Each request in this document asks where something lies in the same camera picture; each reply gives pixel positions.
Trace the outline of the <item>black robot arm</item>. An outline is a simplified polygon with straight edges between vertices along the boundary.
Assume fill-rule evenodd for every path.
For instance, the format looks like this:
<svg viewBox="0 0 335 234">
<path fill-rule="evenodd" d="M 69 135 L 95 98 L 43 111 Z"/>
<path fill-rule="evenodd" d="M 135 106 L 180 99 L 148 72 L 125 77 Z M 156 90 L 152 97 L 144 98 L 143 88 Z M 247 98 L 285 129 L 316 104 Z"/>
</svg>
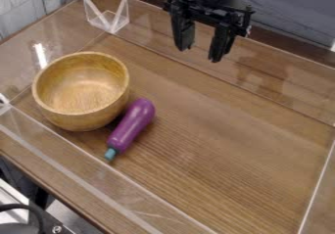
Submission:
<svg viewBox="0 0 335 234">
<path fill-rule="evenodd" d="M 165 0 L 164 10 L 169 14 L 173 44 L 179 51 L 188 50 L 195 43 L 195 23 L 215 29 L 208 51 L 212 63 L 231 52 L 235 38 L 249 34 L 255 11 L 240 0 Z"/>
</svg>

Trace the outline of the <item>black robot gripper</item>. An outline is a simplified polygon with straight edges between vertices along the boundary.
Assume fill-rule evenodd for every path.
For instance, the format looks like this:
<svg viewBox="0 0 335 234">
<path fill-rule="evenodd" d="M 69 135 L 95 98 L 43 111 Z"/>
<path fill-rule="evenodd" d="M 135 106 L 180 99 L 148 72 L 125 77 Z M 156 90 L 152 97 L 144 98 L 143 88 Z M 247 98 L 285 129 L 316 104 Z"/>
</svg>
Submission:
<svg viewBox="0 0 335 234">
<path fill-rule="evenodd" d="M 195 22 L 209 26 L 225 23 L 215 29 L 208 53 L 212 63 L 231 52 L 235 35 L 248 35 L 255 13 L 240 0 L 165 0 L 164 10 L 171 17 L 173 43 L 179 51 L 189 49 L 193 44 Z"/>
</svg>

